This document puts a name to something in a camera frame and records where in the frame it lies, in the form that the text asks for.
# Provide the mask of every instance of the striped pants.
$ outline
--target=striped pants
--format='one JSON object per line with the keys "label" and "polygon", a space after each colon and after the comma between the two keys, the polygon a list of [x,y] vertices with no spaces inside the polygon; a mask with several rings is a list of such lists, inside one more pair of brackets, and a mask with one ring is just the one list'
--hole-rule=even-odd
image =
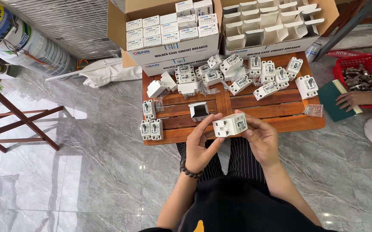
{"label": "striped pants", "polygon": [[[261,164],[255,159],[247,139],[243,137],[233,137],[230,138],[230,141],[230,159],[227,175],[254,179],[266,183]],[[213,140],[207,140],[205,147],[208,148],[212,143]],[[182,162],[186,159],[186,143],[177,143],[176,145]],[[203,176],[199,177],[198,182],[201,183],[219,175],[224,175],[224,173],[219,156],[216,153],[204,168]]]}

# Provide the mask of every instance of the spray can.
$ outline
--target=spray can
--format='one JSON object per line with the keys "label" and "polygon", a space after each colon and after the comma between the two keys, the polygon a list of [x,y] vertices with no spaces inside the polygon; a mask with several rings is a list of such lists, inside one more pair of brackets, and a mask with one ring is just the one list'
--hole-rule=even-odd
{"label": "spray can", "polygon": [[318,52],[322,49],[322,44],[320,43],[313,43],[306,51],[306,58],[307,61],[310,63],[312,62],[315,57],[317,56]]}

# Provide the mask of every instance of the osami logo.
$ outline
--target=osami logo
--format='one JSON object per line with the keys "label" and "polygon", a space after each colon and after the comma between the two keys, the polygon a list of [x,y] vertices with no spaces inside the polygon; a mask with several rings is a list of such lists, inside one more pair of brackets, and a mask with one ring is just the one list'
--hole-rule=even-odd
{"label": "osami logo", "polygon": [[146,51],[141,51],[141,52],[134,52],[133,55],[137,56],[137,55],[142,55],[142,54],[147,54],[147,53],[150,53],[150,51],[146,50]]}
{"label": "osami logo", "polygon": [[148,68],[152,68],[152,67],[158,67],[159,64],[152,64],[152,65],[146,65],[145,67],[148,69]]}
{"label": "osami logo", "polygon": [[232,54],[235,54],[235,53],[241,53],[241,52],[247,52],[247,50],[235,51],[235,52],[232,52]]}

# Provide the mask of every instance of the green notebook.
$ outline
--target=green notebook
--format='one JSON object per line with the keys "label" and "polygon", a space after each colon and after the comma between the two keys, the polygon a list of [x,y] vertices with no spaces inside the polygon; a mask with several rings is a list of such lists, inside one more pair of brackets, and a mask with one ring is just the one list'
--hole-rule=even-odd
{"label": "green notebook", "polygon": [[341,94],[347,93],[345,87],[339,80],[334,80],[327,83],[323,87],[319,88],[317,92],[320,103],[329,113],[334,122],[347,119],[357,115],[358,113],[362,113],[362,109],[359,106],[356,106],[351,111],[346,112],[348,108],[339,109],[343,103],[339,106],[336,105],[336,98],[338,98]]}

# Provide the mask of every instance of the black shirt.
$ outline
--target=black shirt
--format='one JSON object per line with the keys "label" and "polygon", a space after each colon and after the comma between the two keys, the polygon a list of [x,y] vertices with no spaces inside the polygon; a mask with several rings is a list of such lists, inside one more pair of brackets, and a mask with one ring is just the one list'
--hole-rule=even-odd
{"label": "black shirt", "polygon": [[[195,202],[174,232],[329,232],[256,180],[219,176],[196,187]],[[171,232],[149,228],[141,232]]]}

